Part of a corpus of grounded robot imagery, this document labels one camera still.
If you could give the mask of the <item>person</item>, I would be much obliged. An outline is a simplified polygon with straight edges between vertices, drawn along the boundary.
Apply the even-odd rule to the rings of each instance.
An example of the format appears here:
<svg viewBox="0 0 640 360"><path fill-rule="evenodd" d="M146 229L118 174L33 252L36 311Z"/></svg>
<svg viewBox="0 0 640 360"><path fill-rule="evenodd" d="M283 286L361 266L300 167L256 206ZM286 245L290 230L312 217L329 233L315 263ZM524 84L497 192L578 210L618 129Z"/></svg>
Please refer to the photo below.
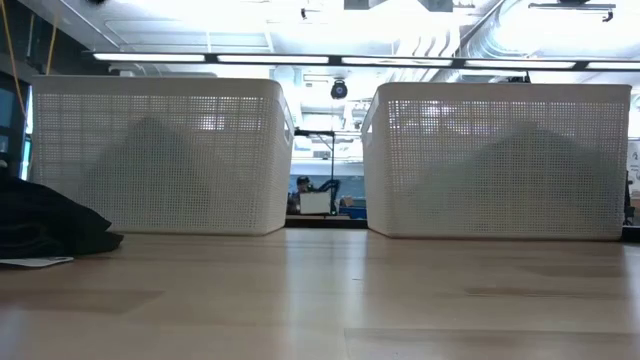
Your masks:
<svg viewBox="0 0 640 360"><path fill-rule="evenodd" d="M301 195L304 193L315 192L311 180L307 176L300 176L296 179L296 190L289 193L287 197L287 215L297 215L301 211Z"/></svg>

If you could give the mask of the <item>white box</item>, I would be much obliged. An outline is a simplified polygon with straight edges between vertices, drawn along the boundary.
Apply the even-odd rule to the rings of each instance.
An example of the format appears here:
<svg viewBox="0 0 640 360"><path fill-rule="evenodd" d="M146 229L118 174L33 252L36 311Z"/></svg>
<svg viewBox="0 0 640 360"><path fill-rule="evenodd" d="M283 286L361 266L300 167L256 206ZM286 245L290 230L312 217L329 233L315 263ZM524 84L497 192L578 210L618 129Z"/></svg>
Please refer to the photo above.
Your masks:
<svg viewBox="0 0 640 360"><path fill-rule="evenodd" d="M299 199L299 212L301 215L319 215L331 212L331 195L329 192L301 193Z"/></svg>

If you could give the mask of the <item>black background stand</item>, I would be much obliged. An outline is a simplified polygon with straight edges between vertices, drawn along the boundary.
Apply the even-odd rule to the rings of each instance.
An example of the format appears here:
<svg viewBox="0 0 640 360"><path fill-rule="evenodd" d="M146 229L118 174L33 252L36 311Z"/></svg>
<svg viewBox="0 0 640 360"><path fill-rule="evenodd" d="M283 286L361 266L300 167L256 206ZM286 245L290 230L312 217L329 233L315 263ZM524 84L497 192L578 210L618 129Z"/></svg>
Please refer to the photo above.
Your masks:
<svg viewBox="0 0 640 360"><path fill-rule="evenodd" d="M295 130L294 130L294 135L296 137L299 137L299 136L302 136L302 137L316 136L327 146L327 148L330 151L330 159L331 159L330 182L333 183L334 180L335 180L336 133L333 130L305 130L305 129L301 129L299 127L296 127ZM328 144L324 140L325 137L330 137L331 138L331 144ZM336 195L335 187L334 186L329 187L329 191L330 191L330 201L329 201L330 212L329 212L329 214L331 216L336 216L338 214L338 211L337 211L337 205L335 203L335 195Z"/></svg>

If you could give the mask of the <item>long ceiling light bar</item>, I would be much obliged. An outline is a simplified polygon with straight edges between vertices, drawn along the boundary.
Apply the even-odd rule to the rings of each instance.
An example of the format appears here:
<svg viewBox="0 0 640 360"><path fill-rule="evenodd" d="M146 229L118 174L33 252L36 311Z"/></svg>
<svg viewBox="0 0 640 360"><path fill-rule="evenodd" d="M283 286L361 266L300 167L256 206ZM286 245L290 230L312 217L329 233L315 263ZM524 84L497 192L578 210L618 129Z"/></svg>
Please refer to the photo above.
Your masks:
<svg viewBox="0 0 640 360"><path fill-rule="evenodd" d="M455 70L513 70L548 72L640 72L640 61L494 59L461 57L399 57L348 55L296 55L275 53L148 53L85 52L84 57L105 63L210 64L260 66L370 67Z"/></svg>

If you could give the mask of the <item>white mesh laundry basket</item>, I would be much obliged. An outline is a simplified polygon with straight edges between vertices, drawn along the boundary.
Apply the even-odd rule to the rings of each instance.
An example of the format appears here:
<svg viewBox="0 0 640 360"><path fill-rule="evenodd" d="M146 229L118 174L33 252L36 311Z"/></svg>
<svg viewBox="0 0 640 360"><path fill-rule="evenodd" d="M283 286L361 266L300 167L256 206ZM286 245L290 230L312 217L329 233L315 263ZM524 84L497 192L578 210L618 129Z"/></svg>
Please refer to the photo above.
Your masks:
<svg viewBox="0 0 640 360"><path fill-rule="evenodd" d="M362 127L367 221L392 238L615 241L631 89L386 83Z"/></svg>
<svg viewBox="0 0 640 360"><path fill-rule="evenodd" d="M40 76L34 181L124 232L260 236L285 223L294 125L268 79Z"/></svg>

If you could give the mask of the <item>black garment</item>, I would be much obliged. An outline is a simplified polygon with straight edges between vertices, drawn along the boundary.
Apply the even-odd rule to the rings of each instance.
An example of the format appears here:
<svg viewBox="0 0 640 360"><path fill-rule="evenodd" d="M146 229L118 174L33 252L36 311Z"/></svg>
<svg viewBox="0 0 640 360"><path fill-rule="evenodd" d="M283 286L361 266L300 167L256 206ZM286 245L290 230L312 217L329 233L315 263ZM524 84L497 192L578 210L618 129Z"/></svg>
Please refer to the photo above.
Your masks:
<svg viewBox="0 0 640 360"><path fill-rule="evenodd" d="M124 236L96 211L46 186L0 174L0 259L111 252Z"/></svg>

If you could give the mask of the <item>computer monitor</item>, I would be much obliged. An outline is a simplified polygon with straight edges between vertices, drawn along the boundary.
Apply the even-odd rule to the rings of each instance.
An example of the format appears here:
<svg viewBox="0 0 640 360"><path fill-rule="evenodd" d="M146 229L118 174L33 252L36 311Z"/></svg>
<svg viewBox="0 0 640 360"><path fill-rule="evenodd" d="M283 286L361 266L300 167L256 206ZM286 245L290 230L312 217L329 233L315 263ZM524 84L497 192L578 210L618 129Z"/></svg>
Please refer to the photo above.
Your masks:
<svg viewBox="0 0 640 360"><path fill-rule="evenodd" d="M32 87L0 72L0 155L8 155L10 170L22 180L29 179L32 157Z"/></svg>

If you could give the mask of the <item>black background post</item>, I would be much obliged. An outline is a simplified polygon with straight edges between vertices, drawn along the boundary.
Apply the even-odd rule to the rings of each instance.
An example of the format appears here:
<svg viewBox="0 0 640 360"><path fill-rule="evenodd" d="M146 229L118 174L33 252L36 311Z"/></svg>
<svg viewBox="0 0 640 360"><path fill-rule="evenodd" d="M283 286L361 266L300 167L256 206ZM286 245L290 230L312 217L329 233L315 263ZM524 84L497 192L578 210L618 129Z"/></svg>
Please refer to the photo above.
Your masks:
<svg viewBox="0 0 640 360"><path fill-rule="evenodd" d="M625 194L624 194L624 226L633 226L635 217L635 207L631 203L630 186L633 184L632 180L626 179L625 182Z"/></svg>

